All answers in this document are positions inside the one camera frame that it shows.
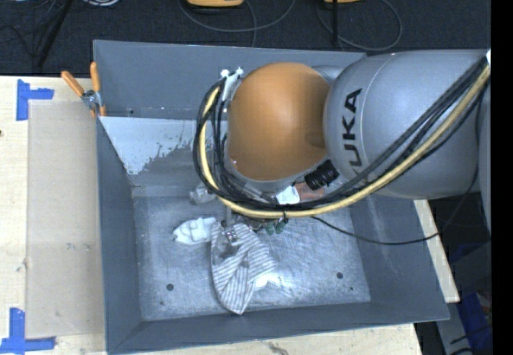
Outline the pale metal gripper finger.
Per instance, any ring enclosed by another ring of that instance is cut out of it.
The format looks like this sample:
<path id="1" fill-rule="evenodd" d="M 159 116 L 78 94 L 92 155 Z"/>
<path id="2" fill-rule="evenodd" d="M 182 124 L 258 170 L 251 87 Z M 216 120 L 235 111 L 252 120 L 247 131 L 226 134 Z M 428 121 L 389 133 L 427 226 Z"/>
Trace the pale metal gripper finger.
<path id="1" fill-rule="evenodd" d="M 237 235 L 234 230 L 224 230 L 218 239 L 218 264 L 234 257 L 238 252 Z"/>

